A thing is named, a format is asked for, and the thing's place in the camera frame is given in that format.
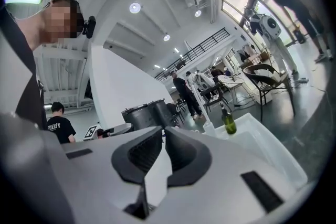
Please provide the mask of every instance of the chair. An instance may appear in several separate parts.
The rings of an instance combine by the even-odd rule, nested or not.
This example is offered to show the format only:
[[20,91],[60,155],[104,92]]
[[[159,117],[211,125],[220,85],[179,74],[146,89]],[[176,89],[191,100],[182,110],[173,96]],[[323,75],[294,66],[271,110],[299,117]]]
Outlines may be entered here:
[[[295,108],[294,108],[294,103],[293,103],[293,93],[292,93],[290,84],[288,82],[288,73],[286,72],[282,76],[278,73],[279,76],[280,76],[280,81],[276,81],[273,78],[255,74],[256,70],[268,70],[272,74],[274,74],[275,72],[276,73],[278,73],[278,72],[272,66],[266,65],[264,63],[259,64],[259,65],[249,66],[249,67],[246,67],[243,70],[243,73],[245,74],[245,76],[247,76],[252,81],[252,83],[257,87],[257,89],[259,90],[260,122],[263,122],[262,121],[263,120],[263,117],[262,117],[263,97],[265,99],[265,104],[266,104],[266,94],[273,89],[286,89],[288,91],[290,102],[291,102],[291,105],[292,105],[292,108],[293,108],[293,114],[295,116]],[[279,86],[281,84],[284,84],[285,87],[284,88],[279,88]]]
[[213,101],[208,100],[208,101],[205,102],[206,113],[208,113],[208,108],[209,108],[209,110],[211,112],[211,109],[210,109],[211,105],[219,103],[221,101],[223,101],[223,103],[227,105],[227,107],[229,108],[229,110],[232,111],[231,108],[230,108],[230,106],[229,106],[229,103],[226,101],[226,99],[223,96],[223,91],[221,90],[221,87],[222,87],[222,85],[218,82],[213,87],[211,87],[211,88],[209,88],[209,89],[207,89],[205,91],[202,91],[200,93],[200,95],[202,97],[205,96],[206,94],[210,93],[211,91],[215,91],[215,90],[217,90],[217,92],[219,94],[218,99],[213,100]]
[[177,109],[177,106],[175,104],[171,104],[171,103],[168,103],[167,104],[167,108],[168,110],[172,113],[173,117],[178,121],[177,119],[177,116],[180,117],[180,120],[182,122],[182,124],[184,123],[183,120],[184,120],[184,116],[181,114],[181,110],[178,110]]

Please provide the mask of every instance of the white wall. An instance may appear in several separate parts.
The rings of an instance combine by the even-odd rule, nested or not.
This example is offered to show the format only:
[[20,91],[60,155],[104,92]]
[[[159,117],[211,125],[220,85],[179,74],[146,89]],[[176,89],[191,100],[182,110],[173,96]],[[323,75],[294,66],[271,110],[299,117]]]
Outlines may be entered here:
[[173,102],[156,79],[101,46],[92,45],[89,57],[94,105],[103,129],[124,123],[127,108],[164,98]]
[[71,122],[73,129],[75,129],[76,141],[82,141],[88,128],[99,122],[96,110],[94,108],[88,112],[82,112],[74,115],[65,115],[64,117]]

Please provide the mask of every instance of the person bending over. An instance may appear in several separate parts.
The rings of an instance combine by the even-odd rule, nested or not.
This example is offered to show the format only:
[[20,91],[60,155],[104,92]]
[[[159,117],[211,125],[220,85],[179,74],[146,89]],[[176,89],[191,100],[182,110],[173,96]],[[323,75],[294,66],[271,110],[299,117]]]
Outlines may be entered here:
[[187,82],[184,79],[178,78],[176,71],[171,72],[171,76],[173,77],[173,83],[174,86],[176,87],[177,91],[181,95],[181,97],[185,100],[187,103],[189,112],[191,117],[193,117],[194,120],[197,119],[198,114],[199,117],[202,116],[202,110],[199,108],[197,101],[195,100],[195,97],[191,90],[187,87]]
[[48,121],[49,131],[57,135],[58,141],[61,144],[74,143],[74,135],[76,132],[72,127],[70,121],[63,118],[64,106],[60,102],[54,102],[51,106],[53,116]]
[[[277,3],[282,8],[282,10],[286,14],[286,16],[293,23],[295,29],[298,29],[299,27],[294,23],[293,19],[290,17],[290,15],[289,15],[289,13],[288,13],[288,11],[286,10],[285,7],[291,9],[295,13],[297,19],[302,23],[302,25],[304,26],[304,28],[308,32],[309,36],[313,40],[315,46],[319,50],[319,56],[315,60],[315,62],[319,62],[319,61],[323,60],[326,56],[328,56],[329,60],[333,59],[333,55],[331,54],[330,47],[329,47],[329,44],[328,44],[327,35],[324,31],[324,27],[323,27],[321,21],[318,19],[318,17],[315,14],[313,14],[313,16],[312,16],[313,12],[311,10],[309,10],[302,3],[301,0],[274,0],[274,2]],[[317,32],[322,34],[323,41],[324,41],[324,43],[326,44],[326,47],[327,47],[327,55],[325,55],[323,53],[321,45],[320,45],[320,43],[318,41],[318,38],[317,38],[317,33],[316,33],[314,27],[311,25],[311,23],[314,25]]]
[[0,112],[15,112],[45,129],[44,104],[36,80],[33,51],[41,44],[76,38],[84,28],[84,18],[75,0],[50,0],[38,13],[14,18],[0,0]]

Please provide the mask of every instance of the gray floor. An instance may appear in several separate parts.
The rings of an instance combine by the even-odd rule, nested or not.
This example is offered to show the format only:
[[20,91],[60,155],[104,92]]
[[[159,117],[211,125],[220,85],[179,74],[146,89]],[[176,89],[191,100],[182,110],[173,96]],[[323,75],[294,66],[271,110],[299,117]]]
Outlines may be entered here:
[[[277,90],[272,94],[272,101],[264,106],[263,124],[274,136],[297,159],[302,168],[306,171],[309,180],[316,179],[321,173],[327,160],[331,146],[334,144],[334,115],[336,102],[336,87],[334,83],[328,84],[330,75],[334,73],[335,61],[323,61],[315,64],[314,58],[317,50],[308,41],[305,44],[295,44],[289,48],[294,61],[298,66],[299,74],[291,78],[292,85],[299,78],[308,78],[307,84],[301,84],[293,89],[296,116],[293,116],[289,95],[285,90]],[[246,92],[237,89],[237,96],[242,97]],[[228,92],[225,98],[231,100]],[[241,104],[247,103],[251,99],[240,98]],[[249,108],[233,111],[235,119],[251,113],[260,120],[260,105],[254,102],[248,103]],[[222,125],[221,110],[219,103],[211,107],[209,118],[215,127]],[[184,112],[185,122],[181,128],[188,130],[199,130],[203,132],[205,120],[194,121],[186,109]]]

